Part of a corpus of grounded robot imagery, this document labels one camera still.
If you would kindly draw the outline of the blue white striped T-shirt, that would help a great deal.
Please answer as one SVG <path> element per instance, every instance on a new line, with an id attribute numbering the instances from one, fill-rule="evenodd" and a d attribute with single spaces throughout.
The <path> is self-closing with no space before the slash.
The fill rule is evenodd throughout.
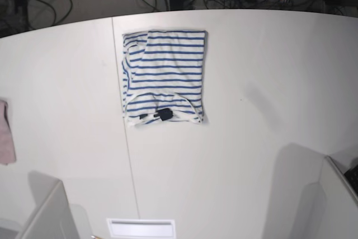
<path id="1" fill-rule="evenodd" d="M 200 124 L 206 31 L 148 30 L 123 35 L 123 115 L 129 126 Z"/>

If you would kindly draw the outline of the white tray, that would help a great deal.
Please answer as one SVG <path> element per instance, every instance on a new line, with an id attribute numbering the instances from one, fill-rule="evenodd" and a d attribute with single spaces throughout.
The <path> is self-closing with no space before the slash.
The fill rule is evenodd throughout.
<path id="1" fill-rule="evenodd" d="M 111 238 L 177 238 L 174 220 L 108 218 Z"/>

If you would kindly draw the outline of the pink cloth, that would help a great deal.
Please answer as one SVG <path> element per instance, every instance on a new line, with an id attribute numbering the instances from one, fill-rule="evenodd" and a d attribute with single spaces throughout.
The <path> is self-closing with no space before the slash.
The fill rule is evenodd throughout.
<path id="1" fill-rule="evenodd" d="M 1 100 L 1 164 L 16 162 L 15 145 L 7 119 L 7 103 Z"/>

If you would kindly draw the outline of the black keyboard corner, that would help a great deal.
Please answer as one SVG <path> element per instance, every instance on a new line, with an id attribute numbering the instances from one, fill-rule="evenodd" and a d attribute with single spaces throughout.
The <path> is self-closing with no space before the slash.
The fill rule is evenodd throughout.
<path id="1" fill-rule="evenodd" d="M 355 194 L 358 195 L 358 166 L 353 167 L 352 169 L 349 169 L 344 174 L 346 180 L 354 190 Z"/>

